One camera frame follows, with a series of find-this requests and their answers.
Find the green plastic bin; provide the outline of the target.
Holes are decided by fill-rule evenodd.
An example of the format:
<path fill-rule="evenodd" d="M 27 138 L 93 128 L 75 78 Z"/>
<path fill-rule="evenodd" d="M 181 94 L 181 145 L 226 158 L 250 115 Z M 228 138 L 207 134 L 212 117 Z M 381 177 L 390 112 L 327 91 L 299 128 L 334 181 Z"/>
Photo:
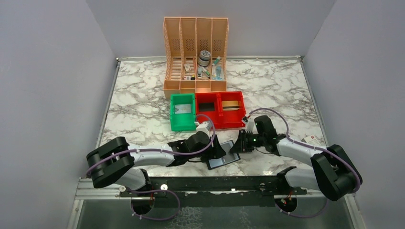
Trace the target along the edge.
<path fill-rule="evenodd" d="M 193 131 L 195 125 L 194 94 L 172 94 L 170 98 L 170 124 L 172 131 Z"/>

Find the gold credit card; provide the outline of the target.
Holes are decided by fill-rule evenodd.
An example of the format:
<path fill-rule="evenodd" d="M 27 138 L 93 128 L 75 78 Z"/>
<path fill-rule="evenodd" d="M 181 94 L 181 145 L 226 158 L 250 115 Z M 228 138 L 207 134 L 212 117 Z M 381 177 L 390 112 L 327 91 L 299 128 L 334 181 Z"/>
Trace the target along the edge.
<path fill-rule="evenodd" d="M 240 108 L 238 101 L 222 101 L 224 111 L 238 110 Z"/>

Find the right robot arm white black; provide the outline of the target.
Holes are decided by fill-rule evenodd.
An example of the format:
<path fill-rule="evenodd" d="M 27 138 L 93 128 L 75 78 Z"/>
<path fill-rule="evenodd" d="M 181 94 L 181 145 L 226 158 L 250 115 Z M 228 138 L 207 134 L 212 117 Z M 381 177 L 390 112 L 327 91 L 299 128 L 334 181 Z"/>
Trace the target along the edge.
<path fill-rule="evenodd" d="M 337 201 L 354 193 L 362 184 L 362 177 L 340 145 L 325 149 L 278 134 L 271 119 L 262 115 L 255 119 L 243 118 L 246 129 L 239 131 L 231 153 L 252 152 L 256 147 L 276 156 L 289 157 L 308 165 L 309 169 L 292 168 L 280 172 L 282 187 L 302 187 L 319 190 L 327 199 Z"/>

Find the black card holder wallet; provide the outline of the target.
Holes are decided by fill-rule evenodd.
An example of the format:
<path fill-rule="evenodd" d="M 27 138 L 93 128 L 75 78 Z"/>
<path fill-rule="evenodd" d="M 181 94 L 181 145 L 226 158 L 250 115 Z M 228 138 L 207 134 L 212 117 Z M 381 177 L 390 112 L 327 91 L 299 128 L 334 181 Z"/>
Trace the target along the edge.
<path fill-rule="evenodd" d="M 219 159 L 209 159 L 207 162 L 208 170 L 213 170 L 241 160 L 238 153 L 230 153 L 230 149 L 233 147 L 233 145 L 233 140 L 221 143 L 220 146 L 225 152 L 225 155 L 221 156 Z"/>

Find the red plastic bin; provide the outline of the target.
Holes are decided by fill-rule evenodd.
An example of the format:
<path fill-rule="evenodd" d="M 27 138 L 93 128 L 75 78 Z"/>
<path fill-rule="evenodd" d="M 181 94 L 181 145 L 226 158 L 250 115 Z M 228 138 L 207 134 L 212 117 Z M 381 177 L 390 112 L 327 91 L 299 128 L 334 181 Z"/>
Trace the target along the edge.
<path fill-rule="evenodd" d="M 196 114 L 204 114 L 213 121 L 214 127 L 222 127 L 222 118 L 219 106 L 219 93 L 196 93 Z"/>
<path fill-rule="evenodd" d="M 219 101 L 222 118 L 221 128 L 227 129 L 244 127 L 245 124 L 242 122 L 242 118 L 246 115 L 246 110 L 242 92 L 219 92 Z M 240 108 L 238 110 L 224 111 L 222 108 L 222 101 L 238 101 Z"/>

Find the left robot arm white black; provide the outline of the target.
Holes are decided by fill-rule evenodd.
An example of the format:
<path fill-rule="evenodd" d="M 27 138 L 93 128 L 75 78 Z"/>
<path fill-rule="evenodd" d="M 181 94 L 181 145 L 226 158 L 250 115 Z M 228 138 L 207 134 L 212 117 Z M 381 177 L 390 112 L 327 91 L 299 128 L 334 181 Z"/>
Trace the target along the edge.
<path fill-rule="evenodd" d="M 187 139 L 172 141 L 160 147 L 137 146 L 129 148 L 125 137 L 116 137 L 86 155 L 89 168 L 86 176 L 95 188 L 120 184 L 139 190 L 146 185 L 147 172 L 142 166 L 177 167 L 192 158 L 202 162 L 219 159 L 226 151 L 217 135 L 198 131 Z"/>

